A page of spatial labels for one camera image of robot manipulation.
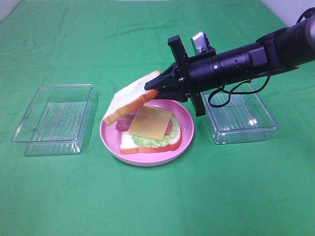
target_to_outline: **sandwich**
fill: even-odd
[[[104,115],[103,121],[116,122],[121,132],[121,154],[165,152],[181,144],[181,128],[172,112],[144,105],[159,92],[146,91],[144,85],[159,74],[153,71],[115,93]]]

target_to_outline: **clear plastic container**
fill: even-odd
[[[40,87],[12,143],[25,156],[76,154],[82,151],[92,107],[92,85]]]
[[[250,85],[247,91],[254,91]],[[265,141],[270,132],[277,129],[277,123],[257,93],[234,94],[224,107],[214,108],[208,103],[209,92],[203,92],[207,120],[215,143],[232,144]],[[228,94],[218,93],[212,104],[222,104]]]

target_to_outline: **green fabric surface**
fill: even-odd
[[[283,27],[258,0],[22,1],[0,23],[0,235],[315,235],[313,62],[259,93],[279,125],[267,141],[216,145],[190,101],[194,139],[165,165],[125,164],[99,136],[114,93],[174,61],[169,37],[192,56],[201,30],[220,53]],[[82,153],[12,145],[39,86],[89,83],[98,101]]]

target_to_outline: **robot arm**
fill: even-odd
[[[202,116],[205,114],[200,95],[203,91],[219,88],[214,95],[225,91],[226,85],[250,83],[255,78],[268,76],[265,86],[270,76],[297,69],[297,66],[315,60],[314,13],[315,8],[310,8],[301,15],[297,24],[263,36],[255,43],[219,54],[202,32],[191,39],[196,53],[192,57],[187,56],[178,35],[169,38],[168,45],[175,62],[147,82],[145,89],[159,89],[156,99],[186,102],[190,97],[196,116]]]

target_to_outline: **pink plate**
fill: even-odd
[[[101,121],[99,127],[100,137],[108,150],[119,160],[135,166],[158,166],[174,160],[186,150],[193,138],[193,120],[186,108],[173,100],[156,99],[147,102],[145,105],[173,112],[182,131],[182,142],[178,149],[160,153],[121,154],[119,151],[121,132],[115,129],[116,123],[107,125]]]

